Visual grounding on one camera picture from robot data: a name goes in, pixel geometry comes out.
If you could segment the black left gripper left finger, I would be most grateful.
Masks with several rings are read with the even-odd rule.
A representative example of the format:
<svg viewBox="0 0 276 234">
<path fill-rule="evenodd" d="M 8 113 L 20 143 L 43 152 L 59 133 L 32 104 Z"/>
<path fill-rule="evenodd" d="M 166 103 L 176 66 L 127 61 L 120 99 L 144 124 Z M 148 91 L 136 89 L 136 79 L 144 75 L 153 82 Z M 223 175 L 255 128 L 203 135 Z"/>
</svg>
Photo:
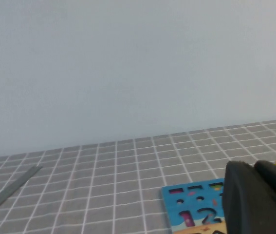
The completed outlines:
<svg viewBox="0 0 276 234">
<path fill-rule="evenodd" d="M 222 207 L 229 234 L 276 234 L 276 192 L 254 166 L 227 163 Z"/>
</svg>

